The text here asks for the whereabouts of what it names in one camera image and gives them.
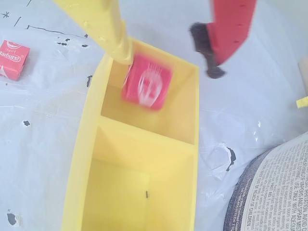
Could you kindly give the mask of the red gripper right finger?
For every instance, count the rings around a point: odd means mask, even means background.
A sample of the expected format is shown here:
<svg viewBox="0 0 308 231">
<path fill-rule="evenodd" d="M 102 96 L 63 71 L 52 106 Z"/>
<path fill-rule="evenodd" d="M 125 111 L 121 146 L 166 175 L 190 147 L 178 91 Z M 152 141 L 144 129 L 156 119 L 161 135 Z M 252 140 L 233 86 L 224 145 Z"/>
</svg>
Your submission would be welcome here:
<svg viewBox="0 0 308 231">
<path fill-rule="evenodd" d="M 196 22 L 190 27 L 195 50 L 207 64 L 207 75 L 217 79 L 226 74 L 220 65 L 245 42 L 252 23 L 256 0 L 212 0 L 210 23 Z"/>
</svg>

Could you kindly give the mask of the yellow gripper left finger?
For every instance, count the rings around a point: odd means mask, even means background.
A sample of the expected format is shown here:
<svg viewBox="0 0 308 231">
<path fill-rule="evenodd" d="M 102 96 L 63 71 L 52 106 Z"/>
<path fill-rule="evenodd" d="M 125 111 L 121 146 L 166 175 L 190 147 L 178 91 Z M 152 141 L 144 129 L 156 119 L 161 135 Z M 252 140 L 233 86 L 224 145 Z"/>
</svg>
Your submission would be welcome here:
<svg viewBox="0 0 308 231">
<path fill-rule="evenodd" d="M 133 45 L 127 36 L 116 0 L 56 0 L 105 52 L 119 63 L 133 63 Z"/>
</svg>

